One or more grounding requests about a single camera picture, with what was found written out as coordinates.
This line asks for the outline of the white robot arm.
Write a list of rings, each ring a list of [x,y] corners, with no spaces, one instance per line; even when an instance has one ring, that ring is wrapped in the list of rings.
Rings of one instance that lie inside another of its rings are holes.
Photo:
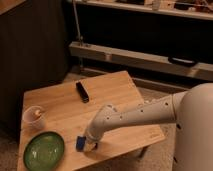
[[[103,106],[88,124],[86,145],[117,128],[176,124],[172,171],[213,171],[213,83],[168,95],[129,111]]]

